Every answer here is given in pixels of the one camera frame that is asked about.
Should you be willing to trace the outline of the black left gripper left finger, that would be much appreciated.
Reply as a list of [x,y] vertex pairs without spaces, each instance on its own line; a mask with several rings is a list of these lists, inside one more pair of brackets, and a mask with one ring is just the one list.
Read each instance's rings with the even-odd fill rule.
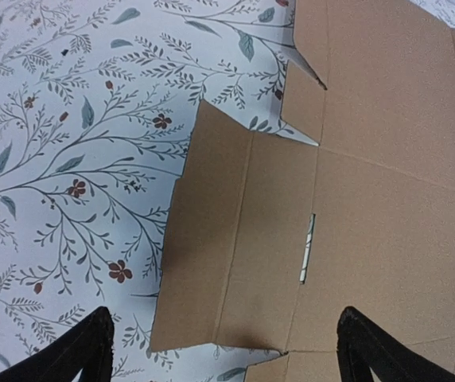
[[110,382],[115,326],[100,306],[41,351],[0,372],[0,382]]

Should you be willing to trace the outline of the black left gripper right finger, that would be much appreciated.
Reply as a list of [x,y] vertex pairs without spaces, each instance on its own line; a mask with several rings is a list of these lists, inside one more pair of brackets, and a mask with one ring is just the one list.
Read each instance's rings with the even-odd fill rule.
[[336,327],[337,359],[343,382],[455,381],[455,375],[408,349],[353,306]]

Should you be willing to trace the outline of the brown cardboard box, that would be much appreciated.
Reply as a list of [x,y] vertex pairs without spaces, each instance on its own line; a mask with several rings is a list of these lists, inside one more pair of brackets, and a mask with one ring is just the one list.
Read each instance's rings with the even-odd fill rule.
[[455,375],[455,29],[408,1],[300,1],[282,118],[198,108],[162,253],[154,352],[272,349],[249,381],[341,381],[353,306]]

